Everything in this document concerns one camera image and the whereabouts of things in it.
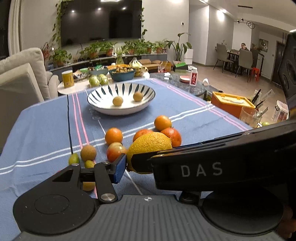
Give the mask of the person's right hand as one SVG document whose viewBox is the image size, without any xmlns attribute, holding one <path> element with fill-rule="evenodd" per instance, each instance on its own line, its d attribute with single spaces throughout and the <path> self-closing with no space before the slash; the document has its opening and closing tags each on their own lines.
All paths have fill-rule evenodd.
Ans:
<svg viewBox="0 0 296 241">
<path fill-rule="evenodd" d="M 288 239 L 292 237 L 295 229 L 296 227 L 295 219 L 293 219 L 293 211 L 290 208 L 285 208 L 283 217 L 278 225 L 276 232 L 280 237 Z"/>
</svg>

